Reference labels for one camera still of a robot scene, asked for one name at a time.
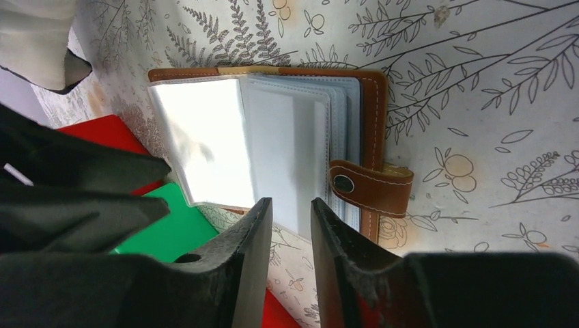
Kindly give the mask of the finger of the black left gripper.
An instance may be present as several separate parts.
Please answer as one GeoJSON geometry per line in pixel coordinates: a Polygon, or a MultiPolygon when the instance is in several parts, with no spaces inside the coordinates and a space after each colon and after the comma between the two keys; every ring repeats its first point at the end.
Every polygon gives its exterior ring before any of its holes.
{"type": "Polygon", "coordinates": [[[3,185],[1,253],[108,252],[169,213],[159,197],[3,185]]]}
{"type": "Polygon", "coordinates": [[[33,186],[130,194],[171,171],[164,159],[101,146],[43,126],[1,106],[1,166],[12,166],[33,186]],[[70,174],[72,186],[57,181],[70,174]]]}

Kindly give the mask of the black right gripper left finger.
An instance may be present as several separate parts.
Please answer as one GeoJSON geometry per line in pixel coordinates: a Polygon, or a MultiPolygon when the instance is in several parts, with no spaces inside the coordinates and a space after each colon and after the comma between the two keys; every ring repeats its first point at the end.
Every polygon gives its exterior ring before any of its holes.
{"type": "Polygon", "coordinates": [[[140,254],[1,257],[2,327],[260,327],[272,199],[205,245],[160,262],[140,254]]]}

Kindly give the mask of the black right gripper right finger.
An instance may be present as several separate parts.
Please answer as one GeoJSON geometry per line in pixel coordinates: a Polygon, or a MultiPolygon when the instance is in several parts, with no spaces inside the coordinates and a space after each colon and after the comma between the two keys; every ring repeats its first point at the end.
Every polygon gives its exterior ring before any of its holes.
{"type": "Polygon", "coordinates": [[[578,263],[557,253],[397,256],[320,198],[311,241],[322,327],[577,327],[578,263]]]}

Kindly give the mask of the brown leather card holder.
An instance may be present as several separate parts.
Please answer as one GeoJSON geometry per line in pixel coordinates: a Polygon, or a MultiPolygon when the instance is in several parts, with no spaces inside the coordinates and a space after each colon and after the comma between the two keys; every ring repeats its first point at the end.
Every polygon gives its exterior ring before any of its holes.
{"type": "Polygon", "coordinates": [[[274,200],[274,222],[310,238],[325,201],[376,242],[406,215],[414,174],[384,162],[388,82],[379,70],[274,66],[157,68],[147,93],[189,206],[244,210],[274,200]]]}

